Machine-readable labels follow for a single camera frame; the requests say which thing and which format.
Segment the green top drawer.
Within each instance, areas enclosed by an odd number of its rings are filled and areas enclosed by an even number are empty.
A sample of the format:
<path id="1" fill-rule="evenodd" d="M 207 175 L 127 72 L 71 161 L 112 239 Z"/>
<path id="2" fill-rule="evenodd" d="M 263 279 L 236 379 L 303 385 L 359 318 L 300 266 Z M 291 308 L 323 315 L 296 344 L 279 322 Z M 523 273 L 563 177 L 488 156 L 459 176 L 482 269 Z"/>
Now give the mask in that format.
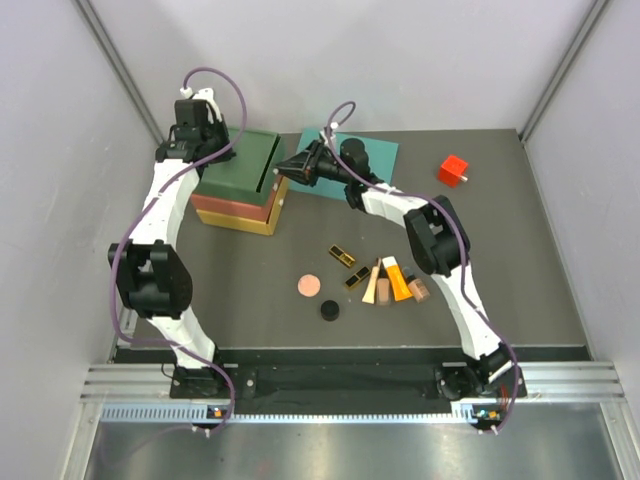
<path id="1" fill-rule="evenodd" d="M 276 164 L 284 159 L 285 147 L 280 134 L 265 137 L 260 149 L 260 177 L 256 185 L 258 205 L 264 205 L 276 180 Z"/>

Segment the three-tier drawer organizer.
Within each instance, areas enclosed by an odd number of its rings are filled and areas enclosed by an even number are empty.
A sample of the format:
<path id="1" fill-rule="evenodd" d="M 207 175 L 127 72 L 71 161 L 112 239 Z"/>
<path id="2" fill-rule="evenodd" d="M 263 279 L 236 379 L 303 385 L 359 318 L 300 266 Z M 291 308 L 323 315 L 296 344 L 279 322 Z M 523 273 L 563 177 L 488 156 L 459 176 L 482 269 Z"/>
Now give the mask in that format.
<path id="1" fill-rule="evenodd" d="M 191 195 L 191 204 L 205 225 L 268 236 L 256 185 L 260 177 L 260 149 L 271 133 L 246 130 L 233 147 L 235 156 L 210 164 Z"/>

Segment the orange cream tube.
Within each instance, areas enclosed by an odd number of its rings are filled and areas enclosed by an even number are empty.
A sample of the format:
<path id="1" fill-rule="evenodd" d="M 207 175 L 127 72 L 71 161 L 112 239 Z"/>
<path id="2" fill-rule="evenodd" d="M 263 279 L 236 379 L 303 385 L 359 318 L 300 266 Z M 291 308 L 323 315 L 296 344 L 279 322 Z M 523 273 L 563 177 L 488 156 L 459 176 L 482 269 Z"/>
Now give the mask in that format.
<path id="1" fill-rule="evenodd" d="M 391 289 L 396 302 L 404 301 L 413 296 L 402 270 L 394 256 L 387 256 L 382 259 L 382 265 L 389 279 Z"/>

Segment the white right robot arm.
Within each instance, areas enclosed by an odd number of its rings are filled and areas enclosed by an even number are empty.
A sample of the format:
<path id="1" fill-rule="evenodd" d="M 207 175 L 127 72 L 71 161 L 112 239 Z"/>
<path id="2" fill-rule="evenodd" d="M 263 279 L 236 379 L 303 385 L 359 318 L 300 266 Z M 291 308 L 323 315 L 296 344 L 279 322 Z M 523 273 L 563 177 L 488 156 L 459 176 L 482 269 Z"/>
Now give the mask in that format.
<path id="1" fill-rule="evenodd" d="M 320 179 L 340 182 L 351 208 L 405 229 L 414 262 L 439 286 L 461 339 L 464 364 L 435 370 L 442 396 L 516 396 L 520 371 L 515 352 L 488 320 L 472 282 L 468 236 L 446 197 L 424 199 L 385 183 L 370 169 L 365 145 L 358 139 L 343 141 L 339 151 L 327 140 L 314 140 L 277 163 L 275 170 L 309 187 Z"/>

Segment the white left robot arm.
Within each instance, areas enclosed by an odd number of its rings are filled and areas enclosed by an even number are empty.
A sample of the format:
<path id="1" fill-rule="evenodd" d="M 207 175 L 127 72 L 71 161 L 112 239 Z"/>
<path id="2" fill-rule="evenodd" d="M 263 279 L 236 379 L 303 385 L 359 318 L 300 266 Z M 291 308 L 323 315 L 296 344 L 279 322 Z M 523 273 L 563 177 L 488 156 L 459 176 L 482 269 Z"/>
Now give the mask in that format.
<path id="1" fill-rule="evenodd" d="M 173 398 L 228 394 L 227 374 L 216 366 L 216 345 L 192 309 L 193 281 L 175 246 L 184 213 L 208 156 L 228 161 L 234 153 L 212 90 L 188 93 L 174 104 L 175 123 L 156 150 L 143 218 L 112 244 L 108 262 L 124 307 L 146 320 L 173 350 Z"/>

